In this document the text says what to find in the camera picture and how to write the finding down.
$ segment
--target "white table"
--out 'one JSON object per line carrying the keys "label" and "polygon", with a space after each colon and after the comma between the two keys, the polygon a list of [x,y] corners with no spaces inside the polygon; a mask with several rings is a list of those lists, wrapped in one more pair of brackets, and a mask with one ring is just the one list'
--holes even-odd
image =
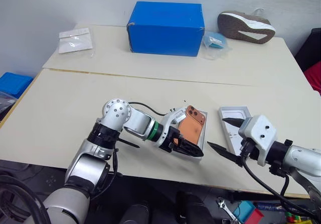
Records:
{"label": "white table", "polygon": [[[104,103],[115,97],[141,101],[164,113],[192,104],[208,112],[206,140],[222,146],[226,140],[217,110],[225,105],[247,105],[252,115],[265,114],[271,120],[279,141],[288,138],[295,145],[320,148],[321,100],[317,92],[44,69],[0,128],[0,159],[67,168],[96,118],[101,117]],[[126,131],[121,137],[141,147],[118,144],[119,171],[125,175],[264,192],[244,168],[219,156],[207,144],[202,160],[193,162]],[[283,180],[271,175],[268,166],[260,167],[253,160],[249,166],[280,191]],[[306,192],[291,180],[287,194]]]}
{"label": "white table", "polygon": [[221,59],[207,60],[201,45],[198,57],[132,53],[125,27],[91,26],[94,55],[55,52],[45,68],[154,79],[295,88],[311,91],[282,38],[263,45],[228,39],[232,48]]}

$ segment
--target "smartphone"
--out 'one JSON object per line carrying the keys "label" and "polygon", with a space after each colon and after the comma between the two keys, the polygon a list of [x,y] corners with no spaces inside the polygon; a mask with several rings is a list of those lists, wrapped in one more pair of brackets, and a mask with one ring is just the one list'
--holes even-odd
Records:
{"label": "smartphone", "polygon": [[197,145],[205,121],[204,114],[190,105],[186,109],[186,118],[179,123],[178,129],[184,139]]}

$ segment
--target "blue box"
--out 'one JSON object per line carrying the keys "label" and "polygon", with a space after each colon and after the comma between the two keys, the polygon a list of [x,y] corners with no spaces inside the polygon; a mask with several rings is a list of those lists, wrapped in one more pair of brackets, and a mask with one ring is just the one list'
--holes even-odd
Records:
{"label": "blue box", "polygon": [[138,53],[197,56],[204,30],[201,4],[137,2],[127,24]]}
{"label": "blue box", "polygon": [[32,80],[32,77],[6,72],[0,77],[0,91],[19,98]]}

